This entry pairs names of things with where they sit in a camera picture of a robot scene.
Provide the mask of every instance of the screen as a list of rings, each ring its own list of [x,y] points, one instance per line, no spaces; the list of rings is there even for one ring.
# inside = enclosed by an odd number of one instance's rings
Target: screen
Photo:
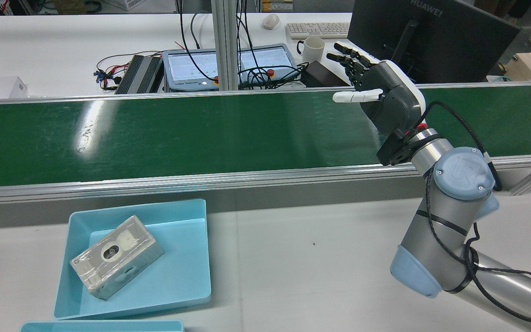
[[[292,66],[283,47],[254,50],[253,53],[255,53],[257,64],[255,63],[255,59],[253,59],[251,50],[245,50],[241,53],[241,64],[243,69],[255,68],[257,65],[265,67],[266,70],[268,67],[276,65]]]
[[[348,39],[416,83],[482,82],[519,31],[455,0],[356,0]]]
[[[196,61],[196,65],[208,75],[208,77],[217,76],[217,55],[215,52],[190,53]],[[192,59],[187,53],[169,54],[169,69],[171,77],[175,82],[183,80],[194,80],[204,78],[204,75],[198,71]]]

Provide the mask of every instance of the white desk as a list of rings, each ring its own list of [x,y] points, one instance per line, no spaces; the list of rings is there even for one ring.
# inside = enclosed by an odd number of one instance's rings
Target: white desk
[[[254,45],[286,43],[297,63],[296,42],[286,36],[285,23],[300,21],[348,22],[351,13],[280,13],[281,22],[271,31],[261,27],[267,13],[248,14]],[[194,48],[189,31],[192,15],[184,15],[186,42]],[[212,16],[200,14],[194,32],[202,48],[214,47]],[[242,31],[242,47],[248,47]],[[104,95],[95,82],[95,64],[109,55],[145,50],[179,49],[183,44],[177,14],[75,15],[0,17],[0,76],[19,76],[31,96],[70,97]],[[333,40],[325,52],[333,50]],[[102,67],[130,61],[132,56],[113,58]],[[346,80],[342,67],[325,59],[322,63]]]
[[[279,191],[273,199],[298,194]],[[390,276],[421,198],[243,211],[252,198],[229,197],[238,211],[208,216],[212,301],[137,319],[181,319],[189,332],[518,332],[455,296],[428,299]],[[531,271],[531,193],[498,198],[476,248]],[[0,332],[52,320],[66,230],[0,229]]]

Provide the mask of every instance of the keyboard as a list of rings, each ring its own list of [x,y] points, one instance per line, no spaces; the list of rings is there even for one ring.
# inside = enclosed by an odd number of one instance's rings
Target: keyboard
[[[292,39],[304,39],[318,36],[322,39],[346,39],[349,23],[286,23],[286,34]]]

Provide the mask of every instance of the blue tray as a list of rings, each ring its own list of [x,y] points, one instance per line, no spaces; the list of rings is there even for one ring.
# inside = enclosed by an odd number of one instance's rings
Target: blue tray
[[[99,300],[87,292],[69,260],[134,214],[165,254],[109,300]],[[204,304],[210,295],[204,200],[103,208],[75,212],[69,218],[55,319],[110,319],[150,313]]]
[[[179,320],[29,321],[19,332],[183,332]]]

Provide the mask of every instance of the green conveyor belt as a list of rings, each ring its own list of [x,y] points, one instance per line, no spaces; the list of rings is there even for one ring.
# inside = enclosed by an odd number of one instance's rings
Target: green conveyor belt
[[[531,86],[424,89],[491,156],[531,155]],[[381,139],[333,92],[0,105],[0,186],[377,164]],[[472,145],[438,107],[428,123]]]

